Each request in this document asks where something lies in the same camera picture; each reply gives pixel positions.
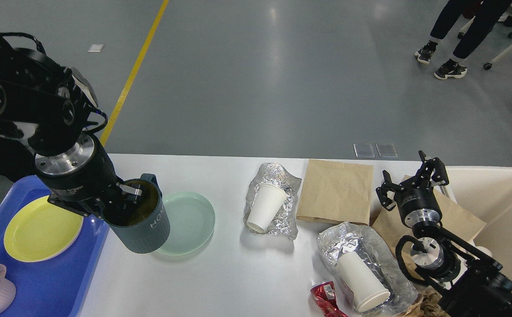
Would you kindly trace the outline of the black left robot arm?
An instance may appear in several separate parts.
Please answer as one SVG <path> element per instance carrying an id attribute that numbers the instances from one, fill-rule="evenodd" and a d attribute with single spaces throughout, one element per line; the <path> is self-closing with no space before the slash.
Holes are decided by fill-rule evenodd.
<path id="1" fill-rule="evenodd" d="M 90 84 L 60 66 L 39 41 L 13 48 L 0 33 L 0 138 L 24 142 L 32 169 L 50 189 L 49 203 L 73 213 L 119 222 L 145 198 L 143 185 L 127 185 L 95 136 L 108 123 Z"/>

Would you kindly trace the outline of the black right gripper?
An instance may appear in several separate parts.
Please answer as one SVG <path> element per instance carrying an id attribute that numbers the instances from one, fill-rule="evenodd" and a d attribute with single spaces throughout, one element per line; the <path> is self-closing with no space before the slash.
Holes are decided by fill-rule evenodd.
<path id="1" fill-rule="evenodd" d="M 449 185 L 443 161 L 439 157 L 427 156 L 422 150 L 418 153 L 422 164 L 408 179 L 409 189 L 404 191 L 403 185 L 393 183 L 386 170 L 383 170 L 383 182 L 375 189 L 381 206 L 387 211 L 398 206 L 402 223 L 411 229 L 417 225 L 436 225 L 441 221 L 442 212 L 433 188 Z M 394 199 L 388 196 L 389 192 L 395 193 Z"/>

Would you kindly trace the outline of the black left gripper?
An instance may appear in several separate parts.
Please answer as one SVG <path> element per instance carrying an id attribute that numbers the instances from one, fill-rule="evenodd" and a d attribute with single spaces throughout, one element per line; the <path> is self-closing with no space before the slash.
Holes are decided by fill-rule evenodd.
<path id="1" fill-rule="evenodd" d="M 65 153 L 34 160 L 36 176 L 51 191 L 48 202 L 83 217 L 126 218 L 126 204 L 144 200 L 144 185 L 122 183 L 94 134 L 81 133 Z"/>

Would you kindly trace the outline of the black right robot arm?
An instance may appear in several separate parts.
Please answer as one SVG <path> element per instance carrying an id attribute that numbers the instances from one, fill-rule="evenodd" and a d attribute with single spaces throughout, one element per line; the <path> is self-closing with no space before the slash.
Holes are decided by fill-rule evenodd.
<path id="1" fill-rule="evenodd" d="M 440 158 L 419 151 L 416 174 L 393 183 L 390 173 L 376 188 L 381 206 L 398 207 L 399 218 L 412 235 L 395 247 L 403 275 L 418 285 L 431 286 L 441 298 L 439 307 L 451 317 L 512 317 L 512 281 L 503 265 L 442 225 L 442 211 L 434 194 L 449 184 Z"/>

